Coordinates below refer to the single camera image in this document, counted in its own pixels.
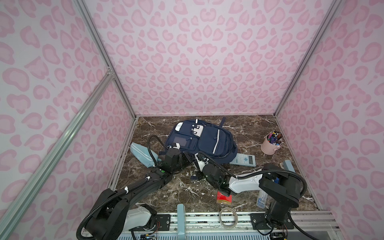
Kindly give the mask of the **red rectangular box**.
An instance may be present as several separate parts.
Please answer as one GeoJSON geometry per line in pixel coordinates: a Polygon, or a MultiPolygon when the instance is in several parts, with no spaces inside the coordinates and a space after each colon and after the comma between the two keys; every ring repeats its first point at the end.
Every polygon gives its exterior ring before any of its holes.
{"type": "Polygon", "coordinates": [[[217,203],[222,205],[232,205],[233,196],[225,196],[221,192],[217,192],[217,203]]]}

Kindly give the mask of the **light blue pencil pouch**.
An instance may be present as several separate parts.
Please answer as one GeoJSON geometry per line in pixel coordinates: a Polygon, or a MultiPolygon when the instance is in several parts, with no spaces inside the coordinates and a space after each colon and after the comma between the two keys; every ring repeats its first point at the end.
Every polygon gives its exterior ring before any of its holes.
{"type": "Polygon", "coordinates": [[[155,163],[148,151],[148,148],[136,143],[131,143],[130,146],[131,153],[139,160],[145,167],[152,168],[155,167],[155,163]]]}

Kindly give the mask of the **navy blue student backpack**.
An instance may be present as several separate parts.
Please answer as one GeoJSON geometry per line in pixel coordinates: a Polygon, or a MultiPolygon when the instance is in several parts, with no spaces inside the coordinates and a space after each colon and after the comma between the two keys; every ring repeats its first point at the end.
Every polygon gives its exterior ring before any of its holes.
{"type": "Polygon", "coordinates": [[[202,152],[218,164],[230,163],[238,153],[233,134],[224,129],[226,118],[219,125],[200,119],[177,123],[171,130],[165,145],[179,143],[180,150],[190,154],[202,152]]]}

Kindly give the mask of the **clear plastic pen case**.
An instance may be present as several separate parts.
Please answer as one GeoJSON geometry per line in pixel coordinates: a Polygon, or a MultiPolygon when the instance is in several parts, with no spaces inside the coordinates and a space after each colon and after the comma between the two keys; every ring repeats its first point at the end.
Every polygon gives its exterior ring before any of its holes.
{"type": "Polygon", "coordinates": [[[260,190],[257,199],[257,206],[261,209],[264,209],[266,207],[267,199],[268,194],[264,190],[260,190]]]}

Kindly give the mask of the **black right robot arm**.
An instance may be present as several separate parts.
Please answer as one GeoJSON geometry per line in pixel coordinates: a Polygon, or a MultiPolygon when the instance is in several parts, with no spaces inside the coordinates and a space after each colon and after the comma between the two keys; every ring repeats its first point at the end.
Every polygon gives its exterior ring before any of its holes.
{"type": "Polygon", "coordinates": [[[273,200],[260,219],[253,222],[254,230],[261,235],[274,229],[284,229],[286,219],[292,223],[291,209],[299,207],[300,198],[307,191],[307,182],[299,174],[265,164],[261,170],[235,175],[199,152],[195,154],[197,166],[206,181],[226,197],[249,191],[264,191],[273,200]]]}

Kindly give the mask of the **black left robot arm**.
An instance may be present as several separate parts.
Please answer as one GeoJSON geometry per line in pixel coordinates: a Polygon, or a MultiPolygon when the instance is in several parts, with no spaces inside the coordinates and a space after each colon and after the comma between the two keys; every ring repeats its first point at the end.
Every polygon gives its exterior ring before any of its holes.
{"type": "Polygon", "coordinates": [[[79,224],[76,231],[78,240],[118,239],[125,225],[132,222],[127,219],[130,208],[149,194],[163,188],[174,175],[196,161],[196,154],[182,151],[177,144],[173,144],[165,147],[167,149],[165,158],[159,162],[150,148],[152,138],[157,140],[160,138],[151,135],[147,141],[147,149],[155,166],[142,180],[117,191],[110,189],[103,191],[91,211],[79,224]]]}

